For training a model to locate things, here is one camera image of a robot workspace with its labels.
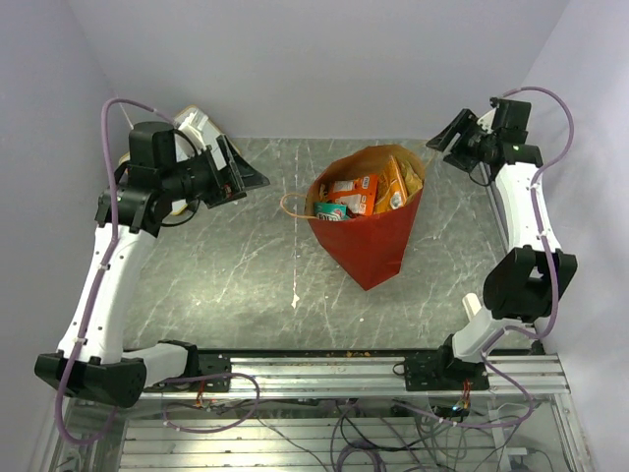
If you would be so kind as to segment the orange chip bag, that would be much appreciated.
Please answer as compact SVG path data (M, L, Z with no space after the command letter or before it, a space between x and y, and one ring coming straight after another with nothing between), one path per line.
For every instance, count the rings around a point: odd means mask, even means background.
M424 181L410 163L390 155L378 174L373 212L380 214L403 207Z

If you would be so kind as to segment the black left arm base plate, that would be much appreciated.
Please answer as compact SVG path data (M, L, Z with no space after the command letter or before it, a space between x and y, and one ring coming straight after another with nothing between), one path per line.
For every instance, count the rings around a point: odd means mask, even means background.
M202 377L231 372L232 363L230 357L227 354L201 350L198 357L198 365L193 370L188 369L183 374L183 377ZM227 392L230 387L230 382L231 380L228 378L209 380L204 383L203 391L210 393ZM143 392L199 392L200 387L201 382L157 383L152 386L146 387Z

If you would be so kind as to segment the red paper bag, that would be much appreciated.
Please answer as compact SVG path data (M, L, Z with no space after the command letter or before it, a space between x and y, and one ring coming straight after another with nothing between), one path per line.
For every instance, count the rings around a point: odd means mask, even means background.
M320 187L335 181L355 180L380 173L386 159L393 157L407 172L412 172L420 186L407 203L375 215L362 215L342 221L326 221L315 216L320 201ZM333 161L302 195L304 212L297 214L280 201L281 209L307 221L320 246L364 290L370 290L397 275L415 223L424 185L426 166L420 158L400 145L365 147L349 156Z

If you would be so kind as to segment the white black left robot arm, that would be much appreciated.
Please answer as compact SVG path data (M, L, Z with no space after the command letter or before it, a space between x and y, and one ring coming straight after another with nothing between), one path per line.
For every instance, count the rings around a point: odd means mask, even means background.
M123 349L124 318L148 254L173 203L219 207L268 185L228 139L140 122L114 190L98 199L92 260L79 305L58 347L41 354L35 375L61 395L129 408L149 386L189 390L200 380L199 354L183 341L160 341L135 354Z

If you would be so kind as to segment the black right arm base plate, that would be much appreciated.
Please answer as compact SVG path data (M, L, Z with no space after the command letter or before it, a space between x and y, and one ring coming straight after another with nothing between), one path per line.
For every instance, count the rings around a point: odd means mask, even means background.
M468 363L449 351L421 350L412 352L396 363L392 372L402 377L407 391L488 390L489 381L483 363Z

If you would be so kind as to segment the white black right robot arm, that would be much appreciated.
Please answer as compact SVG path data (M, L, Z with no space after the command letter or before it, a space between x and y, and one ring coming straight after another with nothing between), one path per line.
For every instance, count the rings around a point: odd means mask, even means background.
M530 103L505 99L483 116L464 108L427 143L466 173L479 165L488 170L507 227L506 254L486 277L481 307L444 342L446 357L432 367L434 380L447 389L462 383L466 363L481 363L502 335L546 337L578 267L551 228L543 196L546 167L540 149L526 142L530 112Z

